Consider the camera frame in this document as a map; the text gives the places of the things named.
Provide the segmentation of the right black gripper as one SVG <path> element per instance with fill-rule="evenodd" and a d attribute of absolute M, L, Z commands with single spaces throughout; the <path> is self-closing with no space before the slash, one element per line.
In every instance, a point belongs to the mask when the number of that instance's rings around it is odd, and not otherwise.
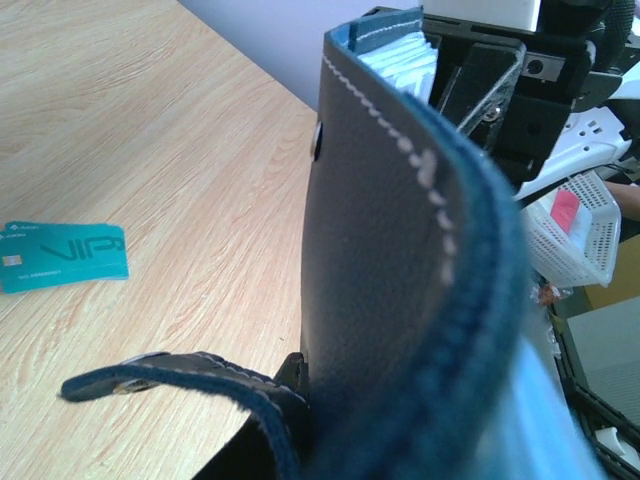
<path fill-rule="evenodd" d="M 586 83 L 623 49 L 620 4 L 545 4 L 533 32 L 423 14 L 439 51 L 432 105 L 510 180 L 532 180 Z"/>

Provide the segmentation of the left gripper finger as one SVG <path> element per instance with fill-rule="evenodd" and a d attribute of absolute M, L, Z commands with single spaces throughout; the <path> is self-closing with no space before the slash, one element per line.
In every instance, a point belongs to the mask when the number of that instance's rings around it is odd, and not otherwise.
<path fill-rule="evenodd" d="M 308 364 L 301 352 L 290 353 L 274 376 L 274 382 L 289 388 L 302 400 L 308 399 Z"/>

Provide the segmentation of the blue leather card holder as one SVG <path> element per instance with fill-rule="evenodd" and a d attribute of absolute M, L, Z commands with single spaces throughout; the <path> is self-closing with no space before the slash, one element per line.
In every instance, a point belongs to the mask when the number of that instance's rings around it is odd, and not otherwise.
<path fill-rule="evenodd" d="M 140 355 L 71 403 L 172 386 L 249 414 L 203 479 L 601 479 L 523 335 L 529 261 L 497 166 L 350 43 L 324 38 L 301 251 L 308 399 L 207 353 Z"/>

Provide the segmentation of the teal VIP card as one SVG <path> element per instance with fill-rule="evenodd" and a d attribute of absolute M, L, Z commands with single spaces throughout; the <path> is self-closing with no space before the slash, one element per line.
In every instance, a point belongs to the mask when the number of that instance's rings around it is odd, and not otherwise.
<path fill-rule="evenodd" d="M 5 294 L 128 278 L 126 235 L 119 226 L 12 221 L 1 230 Z"/>

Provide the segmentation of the white perforated basket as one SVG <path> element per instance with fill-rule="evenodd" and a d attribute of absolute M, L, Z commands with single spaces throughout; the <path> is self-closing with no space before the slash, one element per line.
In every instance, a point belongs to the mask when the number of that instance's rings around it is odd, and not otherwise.
<path fill-rule="evenodd" d="M 559 288 L 612 280 L 621 213 L 596 172 L 579 174 L 523 209 L 531 262 Z"/>

